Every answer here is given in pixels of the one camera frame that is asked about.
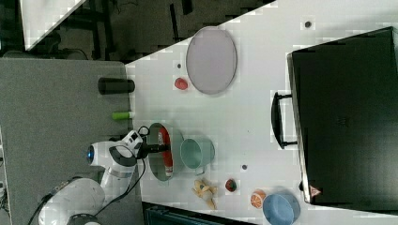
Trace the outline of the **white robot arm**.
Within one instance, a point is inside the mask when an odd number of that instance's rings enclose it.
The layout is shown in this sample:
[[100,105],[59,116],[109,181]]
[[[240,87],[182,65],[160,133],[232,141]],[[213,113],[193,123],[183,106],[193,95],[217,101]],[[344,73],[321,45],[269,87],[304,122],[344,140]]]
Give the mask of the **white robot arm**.
[[170,135],[162,127],[149,143],[149,134],[130,131],[119,141],[91,144],[86,158],[91,166],[100,166],[100,181],[73,177],[43,197],[38,208],[38,225],[102,225],[98,214],[111,203],[128,195],[137,161],[150,153],[171,150]]

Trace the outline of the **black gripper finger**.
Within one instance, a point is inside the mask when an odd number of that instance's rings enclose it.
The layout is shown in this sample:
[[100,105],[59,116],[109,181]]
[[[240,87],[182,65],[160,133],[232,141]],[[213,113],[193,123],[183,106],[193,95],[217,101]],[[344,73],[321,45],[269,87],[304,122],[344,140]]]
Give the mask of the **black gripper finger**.
[[159,153],[169,151],[171,147],[167,144],[150,144],[147,147],[149,153]]

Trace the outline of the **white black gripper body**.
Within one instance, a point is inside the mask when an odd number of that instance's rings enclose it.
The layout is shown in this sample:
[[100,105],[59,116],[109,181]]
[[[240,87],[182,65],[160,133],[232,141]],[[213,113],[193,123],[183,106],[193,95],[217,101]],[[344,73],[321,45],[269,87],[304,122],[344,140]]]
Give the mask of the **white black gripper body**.
[[146,158],[148,155],[146,137],[149,135],[149,128],[142,126],[138,130],[131,130],[122,142],[136,154],[137,159]]

